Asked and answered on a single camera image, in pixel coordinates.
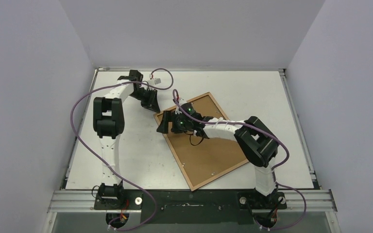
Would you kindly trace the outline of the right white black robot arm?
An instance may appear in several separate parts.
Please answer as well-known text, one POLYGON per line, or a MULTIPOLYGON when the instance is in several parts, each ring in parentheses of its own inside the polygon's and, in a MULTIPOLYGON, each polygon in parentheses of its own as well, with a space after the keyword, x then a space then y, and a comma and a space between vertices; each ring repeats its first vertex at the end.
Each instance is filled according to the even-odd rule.
POLYGON ((220 138, 236 142, 245 158, 254 165, 255 203, 260 209, 285 209, 285 196, 278 192, 274 174, 279 143, 263 122, 252 116, 247 120, 229 121, 221 117, 202 116, 186 102, 163 112, 158 133, 192 133, 202 139, 220 138))

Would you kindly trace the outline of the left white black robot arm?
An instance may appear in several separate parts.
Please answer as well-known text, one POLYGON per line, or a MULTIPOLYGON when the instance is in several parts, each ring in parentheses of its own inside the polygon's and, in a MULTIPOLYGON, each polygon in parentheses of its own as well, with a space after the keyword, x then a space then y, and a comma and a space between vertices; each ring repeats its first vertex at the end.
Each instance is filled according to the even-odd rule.
POLYGON ((102 165, 102 182, 96 195, 96 203, 105 204, 112 209, 121 209, 129 205, 119 174, 118 145, 124 131, 125 120, 123 103, 128 97, 140 101, 141 107, 155 113, 160 112, 157 90, 150 86, 142 87, 143 75, 138 70, 130 70, 127 76, 120 76, 118 86, 103 97, 93 100, 93 128, 99 137, 101 157, 106 161, 102 165))

